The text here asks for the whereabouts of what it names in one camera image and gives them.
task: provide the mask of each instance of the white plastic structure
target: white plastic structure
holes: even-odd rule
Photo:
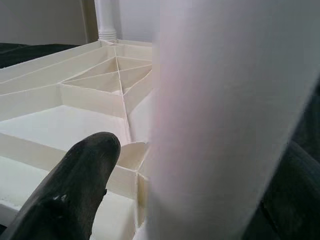
[[[144,220],[151,96],[150,43],[97,41],[0,69],[0,224],[72,145],[106,131],[121,154],[92,235],[132,240]]]
[[[99,39],[115,42],[117,32],[114,28],[111,0],[94,0],[94,4]]]

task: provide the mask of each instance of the white pipe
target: white pipe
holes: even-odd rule
[[[320,1],[163,4],[148,238],[240,239],[316,84]]]
[[[114,28],[111,0],[94,0],[94,4],[99,39],[115,42],[117,32]]]

